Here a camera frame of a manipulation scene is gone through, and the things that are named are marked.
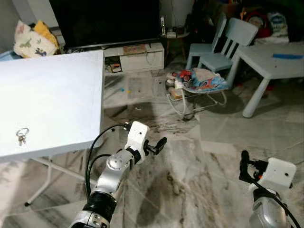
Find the black tv screen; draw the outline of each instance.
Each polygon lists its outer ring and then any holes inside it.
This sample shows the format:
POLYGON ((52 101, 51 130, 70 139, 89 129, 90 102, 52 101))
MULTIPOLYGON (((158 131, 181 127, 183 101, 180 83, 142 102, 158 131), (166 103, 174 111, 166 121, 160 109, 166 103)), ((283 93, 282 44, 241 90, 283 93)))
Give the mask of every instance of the black tv screen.
POLYGON ((160 34, 159 0, 50 0, 68 47, 149 40, 160 34))

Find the black cable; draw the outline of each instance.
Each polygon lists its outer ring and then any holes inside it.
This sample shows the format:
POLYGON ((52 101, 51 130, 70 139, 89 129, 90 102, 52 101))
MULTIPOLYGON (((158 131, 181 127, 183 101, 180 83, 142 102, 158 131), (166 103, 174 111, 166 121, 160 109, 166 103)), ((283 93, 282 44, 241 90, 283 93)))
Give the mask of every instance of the black cable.
POLYGON ((264 188, 262 185, 260 185, 259 183, 257 183, 250 175, 248 175, 251 180, 252 180, 252 183, 254 183, 258 188, 262 189, 265 193, 267 193, 271 198, 273 198, 285 211, 285 213, 287 215, 289 215, 289 217, 291 218, 291 220, 294 222, 295 224, 295 227, 297 228, 301 228, 300 227, 300 224, 298 223, 298 221, 295 219, 295 217, 293 216, 293 214, 290 212, 290 210, 287 208, 287 206, 281 202, 281 200, 278 199, 278 197, 271 193, 270 191, 268 191, 266 188, 264 188))
POLYGON ((174 16, 175 26, 177 27, 177 20, 176 20, 176 16, 175 16, 175 13, 174 13, 173 0, 171 0, 171 6, 172 6, 172 14, 174 16))
POLYGON ((95 143, 97 142, 97 140, 108 130, 117 127, 117 126, 122 126, 122 127, 126 127, 126 124, 124 123, 119 123, 119 124, 115 124, 113 126, 110 126, 108 128, 106 128, 105 130, 103 130, 93 141, 90 151, 89 151, 89 156, 87 158, 87 162, 86 162, 86 166, 85 166, 85 189, 86 189, 86 197, 87 199, 89 198, 90 194, 91 194, 91 185, 90 185, 90 177, 88 176, 88 167, 90 164, 90 159, 91 159, 91 154, 94 148, 95 143))
POLYGON ((100 155, 98 155, 97 157, 95 157, 94 159, 93 159, 93 161, 91 162, 91 164, 90 164, 90 166, 89 166, 89 169, 88 169, 88 176, 89 176, 89 178, 90 178, 90 176, 91 176, 91 169, 92 169, 92 167, 93 167, 93 164, 94 164, 94 162, 95 161, 97 161, 99 158, 102 158, 102 157, 110 157, 111 155, 110 154, 100 154, 100 155))

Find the tv stand drawer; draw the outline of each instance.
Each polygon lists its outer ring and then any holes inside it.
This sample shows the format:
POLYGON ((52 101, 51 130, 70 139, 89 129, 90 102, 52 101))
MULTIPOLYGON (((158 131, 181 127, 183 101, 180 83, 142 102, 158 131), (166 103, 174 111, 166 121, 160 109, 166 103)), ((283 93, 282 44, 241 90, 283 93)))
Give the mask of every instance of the tv stand drawer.
POLYGON ((120 56, 123 71, 139 70, 162 66, 162 52, 148 52, 136 55, 120 56))

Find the power cord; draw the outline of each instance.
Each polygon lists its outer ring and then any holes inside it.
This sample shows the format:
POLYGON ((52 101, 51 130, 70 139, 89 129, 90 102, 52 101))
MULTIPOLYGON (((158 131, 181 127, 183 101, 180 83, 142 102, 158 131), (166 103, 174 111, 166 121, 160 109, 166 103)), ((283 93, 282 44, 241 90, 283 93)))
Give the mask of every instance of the power cord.
POLYGON ((112 131, 114 130, 113 128, 114 127, 117 127, 117 126, 121 126, 123 128, 125 128, 126 130, 130 130, 131 128, 131 125, 129 123, 119 123, 119 124, 115 124, 113 126, 110 126, 108 128, 106 128, 105 130, 103 130, 93 141, 92 145, 91 145, 91 148, 90 148, 90 151, 89 151, 89 156, 87 158, 87 162, 86 162, 86 166, 85 166, 85 189, 86 189, 86 197, 87 199, 89 199, 89 196, 91 194, 91 185, 90 185, 90 176, 89 176, 89 167, 92 168, 93 164, 91 164, 90 166, 90 159, 91 159, 91 155, 92 155, 92 152, 93 152, 93 148, 94 148, 94 145, 96 144, 97 140, 104 134, 106 133, 108 130, 112 129, 112 131))
POLYGON ((258 188, 262 189, 267 195, 269 195, 271 198, 273 198, 284 209, 285 213, 287 215, 289 215, 291 220, 294 222, 296 228, 301 228, 300 224, 295 219, 295 217, 290 212, 290 210, 287 208, 287 206, 284 203, 282 203, 281 200, 279 200, 278 197, 275 194, 271 193, 266 188, 264 188, 262 185, 260 185, 258 182, 256 182, 250 175, 248 175, 248 177, 252 180, 252 183, 254 183, 258 188))
POLYGON ((155 59, 155 52, 153 52, 153 59, 152 59, 151 62, 148 60, 148 53, 146 53, 146 61, 147 61, 147 63, 149 63, 150 65, 152 65, 152 63, 154 62, 154 59, 155 59))
POLYGON ((97 161, 98 159, 100 159, 100 158, 102 158, 102 157, 110 157, 111 155, 110 154, 101 154, 101 155, 98 155, 97 157, 95 157, 94 159, 93 159, 93 161, 91 162, 91 164, 90 164, 90 166, 89 166, 89 169, 88 169, 88 176, 89 176, 89 179, 90 179, 90 177, 91 177, 91 170, 92 170, 92 167, 93 167, 93 165, 94 165, 94 163, 95 163, 95 161, 97 161))
POLYGON ((173 0, 171 0, 171 7, 172 7, 172 14, 174 16, 175 26, 177 26, 177 20, 176 20, 176 16, 175 16, 175 13, 174 13, 173 0))

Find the metal key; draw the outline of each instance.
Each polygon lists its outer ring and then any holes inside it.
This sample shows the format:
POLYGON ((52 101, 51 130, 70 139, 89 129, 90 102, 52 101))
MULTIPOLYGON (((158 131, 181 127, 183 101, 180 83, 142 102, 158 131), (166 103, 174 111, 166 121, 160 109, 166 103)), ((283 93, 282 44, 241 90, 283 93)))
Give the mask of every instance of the metal key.
POLYGON ((19 146, 22 146, 22 143, 26 144, 27 142, 25 141, 25 136, 29 133, 29 129, 27 127, 21 128, 16 132, 16 135, 18 137, 19 141, 19 146))
POLYGON ((18 135, 18 140, 19 140, 19 146, 22 146, 22 143, 27 143, 25 141, 25 135, 18 135))

